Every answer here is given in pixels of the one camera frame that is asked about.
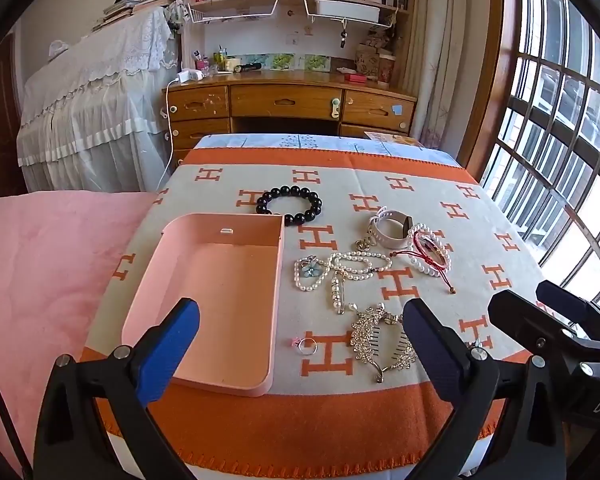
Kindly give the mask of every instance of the orange border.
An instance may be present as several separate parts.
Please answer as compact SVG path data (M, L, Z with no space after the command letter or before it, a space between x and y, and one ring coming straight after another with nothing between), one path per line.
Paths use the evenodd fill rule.
M183 164L257 164L307 166L309 168L348 168L381 173L428 176L466 184L477 184L464 168L455 168L411 158L371 153L308 150L304 148L196 148L187 153Z
M525 362L526 351L507 361ZM81 361L104 355L84 348ZM107 431L122 436L106 400ZM480 437L493 433L502 402ZM150 405L185 462L266 478L324 478L416 463L451 412L430 382L346 395L236 397L171 383Z

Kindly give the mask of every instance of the curtain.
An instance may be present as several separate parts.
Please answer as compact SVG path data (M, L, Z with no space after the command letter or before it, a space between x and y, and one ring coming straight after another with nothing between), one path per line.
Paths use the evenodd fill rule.
M414 0L404 91L417 96L411 137L438 148L456 87L466 0Z

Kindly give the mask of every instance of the black bead bracelet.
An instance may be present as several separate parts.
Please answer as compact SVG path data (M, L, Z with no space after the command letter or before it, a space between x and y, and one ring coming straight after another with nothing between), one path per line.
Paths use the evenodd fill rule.
M274 187L271 191L264 192L262 196L256 200L256 213L261 215L272 214L271 211L267 209L267 204L279 196L299 196L307 199L311 203L311 207L304 213L298 213L295 216L286 214L286 226L302 225L305 222L310 222L322 212L322 200L320 200L320 197L318 197L316 192L310 191L306 187L300 189L298 186L282 186L280 188Z

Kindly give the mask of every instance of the white cable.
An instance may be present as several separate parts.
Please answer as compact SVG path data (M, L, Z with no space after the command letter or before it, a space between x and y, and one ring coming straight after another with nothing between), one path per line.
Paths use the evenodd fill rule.
M156 187L156 192L160 189L160 184L162 183L162 180L164 179L164 176L167 174L167 170L169 169L169 166L171 164L171 159L173 159L173 132L171 131L171 110L169 110L169 86L171 86L173 83L177 83L179 82L179 79L176 78L173 81L169 81L168 85L167 85L167 90L165 92L164 95L164 99L166 101L166 106L167 106L167 123L169 125L169 140L171 141L171 155L169 155L169 161L167 162L167 165L164 168L164 173L162 174L162 176L160 177L160 180L158 181L158 187Z

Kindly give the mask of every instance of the screw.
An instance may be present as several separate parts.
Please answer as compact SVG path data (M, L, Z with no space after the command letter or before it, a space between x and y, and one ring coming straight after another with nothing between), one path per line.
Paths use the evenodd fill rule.
M69 361L71 361L71 356L69 354L62 354L56 359L56 366L62 368L63 366L67 366Z
M580 363L580 370L586 373L589 377L593 377L593 369L586 363Z
M484 361L489 354L484 348L474 348L471 350L471 357L473 357L476 361Z
M544 359L542 359L539 355L534 355L531 358L531 363L536 368L544 368Z
M131 348L126 345L120 345L113 351L113 357L116 359L124 359L125 357L128 357L129 354L131 354Z

